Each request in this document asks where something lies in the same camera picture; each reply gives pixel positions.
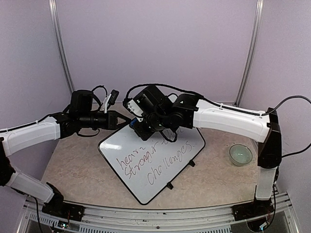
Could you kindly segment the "blue whiteboard eraser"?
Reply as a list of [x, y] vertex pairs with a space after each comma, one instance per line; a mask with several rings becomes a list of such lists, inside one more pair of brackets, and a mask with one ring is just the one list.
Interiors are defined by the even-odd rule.
[[135, 123], [136, 123], [136, 119], [133, 119], [131, 122], [130, 122], [130, 124], [129, 124], [129, 126], [130, 126], [130, 128], [134, 128], [134, 126], [135, 126]]

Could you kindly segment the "white whiteboard with black frame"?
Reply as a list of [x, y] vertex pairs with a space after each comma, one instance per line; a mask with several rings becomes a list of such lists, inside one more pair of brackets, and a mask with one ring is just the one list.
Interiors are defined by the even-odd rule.
[[164, 130], [143, 141], [126, 125], [98, 144], [117, 177], [141, 205], [147, 205], [186, 168], [206, 141], [196, 128]]

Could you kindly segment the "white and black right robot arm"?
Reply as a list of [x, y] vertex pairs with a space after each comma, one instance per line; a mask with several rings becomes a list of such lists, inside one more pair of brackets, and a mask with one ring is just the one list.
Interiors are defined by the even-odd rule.
[[135, 97], [128, 95], [123, 106], [135, 116], [130, 127], [144, 141], [155, 132], [169, 129], [175, 133], [180, 127], [213, 129], [250, 138], [258, 144], [259, 178], [254, 199], [232, 207], [234, 219], [244, 220], [267, 213], [275, 213], [274, 183], [282, 161], [281, 132], [274, 109], [251, 111], [215, 103], [204, 96], [180, 89], [172, 101], [163, 94], [158, 83], [142, 84]]

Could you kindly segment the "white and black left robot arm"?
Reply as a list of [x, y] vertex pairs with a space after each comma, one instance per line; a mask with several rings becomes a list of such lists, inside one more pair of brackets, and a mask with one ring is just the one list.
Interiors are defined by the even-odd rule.
[[112, 90], [100, 101], [93, 90], [77, 90], [71, 95], [70, 104], [62, 111], [49, 114], [34, 122], [3, 129], [0, 132], [0, 184], [44, 203], [43, 212], [63, 216], [68, 211], [64, 196], [50, 183], [18, 171], [9, 156], [25, 148], [73, 134], [80, 136], [81, 129], [118, 130], [130, 122], [130, 118], [109, 110], [119, 93]]

